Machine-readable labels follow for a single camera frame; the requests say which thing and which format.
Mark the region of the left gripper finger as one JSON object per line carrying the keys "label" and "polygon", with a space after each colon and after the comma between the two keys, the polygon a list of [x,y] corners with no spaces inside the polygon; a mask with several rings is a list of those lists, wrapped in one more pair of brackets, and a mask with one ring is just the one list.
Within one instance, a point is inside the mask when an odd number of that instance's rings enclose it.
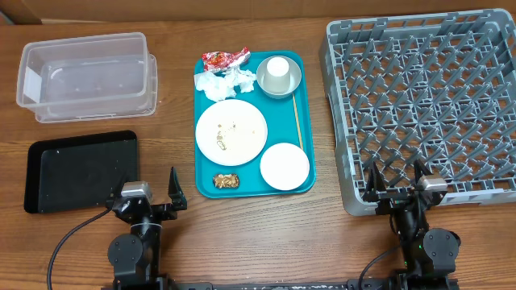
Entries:
{"label": "left gripper finger", "polygon": [[168,195],[173,206],[186,206],[186,198],[177,179],[177,170],[171,167]]}
{"label": "left gripper finger", "polygon": [[131,181],[131,177],[126,173],[124,172],[118,183],[116,184],[116,193],[121,193],[123,191],[123,186],[127,183],[127,182],[130,182]]}

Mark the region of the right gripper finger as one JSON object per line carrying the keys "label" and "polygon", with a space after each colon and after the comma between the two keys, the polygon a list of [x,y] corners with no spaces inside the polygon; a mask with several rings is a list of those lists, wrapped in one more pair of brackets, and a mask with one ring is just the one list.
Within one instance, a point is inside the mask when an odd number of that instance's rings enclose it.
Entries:
{"label": "right gripper finger", "polygon": [[420,159],[414,161],[414,173],[414,183],[417,186],[431,185],[432,172]]}
{"label": "right gripper finger", "polygon": [[386,198],[386,187],[381,173],[375,163],[369,168],[368,182],[362,196],[363,201],[380,201]]}

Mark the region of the brown food scraps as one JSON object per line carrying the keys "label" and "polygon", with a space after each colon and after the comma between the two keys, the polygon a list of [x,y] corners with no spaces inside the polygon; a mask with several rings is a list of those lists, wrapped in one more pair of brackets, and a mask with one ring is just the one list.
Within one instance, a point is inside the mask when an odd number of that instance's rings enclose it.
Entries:
{"label": "brown food scraps", "polygon": [[216,174],[213,183],[217,189],[237,189],[240,185],[239,177],[234,173]]}

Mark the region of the large white plate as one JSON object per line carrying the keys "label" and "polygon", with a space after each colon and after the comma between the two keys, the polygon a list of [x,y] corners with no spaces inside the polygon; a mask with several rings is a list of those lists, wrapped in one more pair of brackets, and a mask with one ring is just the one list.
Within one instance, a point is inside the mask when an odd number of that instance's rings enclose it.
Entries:
{"label": "large white plate", "polygon": [[257,157],[268,138],[264,115],[251,103],[227,99],[198,118],[195,140],[200,152],[222,166],[239,166]]}

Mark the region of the teal serving tray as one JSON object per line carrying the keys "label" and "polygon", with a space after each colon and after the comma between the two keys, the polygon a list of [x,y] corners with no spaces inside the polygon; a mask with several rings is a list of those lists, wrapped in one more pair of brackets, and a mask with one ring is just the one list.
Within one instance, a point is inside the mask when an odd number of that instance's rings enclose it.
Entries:
{"label": "teal serving tray", "polygon": [[[263,151],[266,151],[276,143],[299,144],[298,132],[293,112],[293,100],[273,100],[268,97],[258,85],[250,93],[238,94],[237,98],[254,105],[263,115],[268,126],[268,138]],[[307,97],[306,81],[301,80],[300,87],[294,91],[304,152],[310,161],[310,173],[307,180],[298,188],[284,191],[285,194],[298,194],[309,191],[316,180],[314,143],[312,139],[310,107]],[[237,197],[258,197],[268,195],[281,195],[282,191],[274,189],[268,185],[260,174],[261,152],[253,160],[239,166],[222,166],[208,160],[195,147],[195,183],[198,191],[205,197],[217,198],[237,198]],[[234,173],[239,177],[240,185],[238,188],[216,188],[213,177],[216,174]]]}

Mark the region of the white tissue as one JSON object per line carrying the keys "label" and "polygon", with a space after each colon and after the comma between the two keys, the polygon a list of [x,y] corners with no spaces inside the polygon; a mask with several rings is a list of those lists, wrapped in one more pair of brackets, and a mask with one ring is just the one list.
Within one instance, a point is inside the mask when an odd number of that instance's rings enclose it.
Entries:
{"label": "white tissue", "polygon": [[223,72],[222,76],[217,76],[213,72],[201,72],[195,74],[193,78],[197,91],[203,91],[213,102],[220,102],[229,97],[236,97],[236,86],[241,93],[253,91],[256,74],[250,70],[231,68]]}

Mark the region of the red snack wrapper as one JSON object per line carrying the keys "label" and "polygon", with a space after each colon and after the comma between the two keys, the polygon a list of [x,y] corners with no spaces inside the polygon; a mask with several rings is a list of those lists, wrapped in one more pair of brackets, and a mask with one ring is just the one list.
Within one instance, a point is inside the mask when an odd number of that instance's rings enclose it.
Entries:
{"label": "red snack wrapper", "polygon": [[231,68],[237,68],[248,61],[251,52],[244,47],[239,52],[207,52],[201,57],[205,71],[219,73]]}

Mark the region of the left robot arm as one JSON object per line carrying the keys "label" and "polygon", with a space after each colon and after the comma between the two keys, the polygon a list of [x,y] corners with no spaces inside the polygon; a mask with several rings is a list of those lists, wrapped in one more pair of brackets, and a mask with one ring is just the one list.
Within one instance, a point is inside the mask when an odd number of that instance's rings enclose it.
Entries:
{"label": "left robot arm", "polygon": [[168,195],[169,203],[154,205],[148,182],[124,176],[106,201],[114,215],[130,225],[130,232],[108,247],[114,289],[177,288],[169,275],[160,273],[162,222],[177,219],[177,213],[187,209],[175,168],[170,170]]}

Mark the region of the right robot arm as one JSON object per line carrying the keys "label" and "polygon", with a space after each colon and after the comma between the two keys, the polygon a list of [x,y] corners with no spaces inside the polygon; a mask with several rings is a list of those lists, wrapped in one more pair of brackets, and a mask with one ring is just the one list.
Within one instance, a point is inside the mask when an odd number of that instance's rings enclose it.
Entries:
{"label": "right robot arm", "polygon": [[[442,228],[430,228],[426,211],[440,204],[447,193],[447,182],[420,160],[414,161],[415,183],[399,193],[388,193],[378,167],[369,169],[363,199],[377,204],[377,215],[388,215],[391,230],[399,244],[377,256],[360,273],[358,289],[458,290],[457,280],[448,276],[456,270],[460,249],[458,234]],[[395,251],[401,251],[405,267],[389,278],[367,279],[365,274],[375,263]]]}

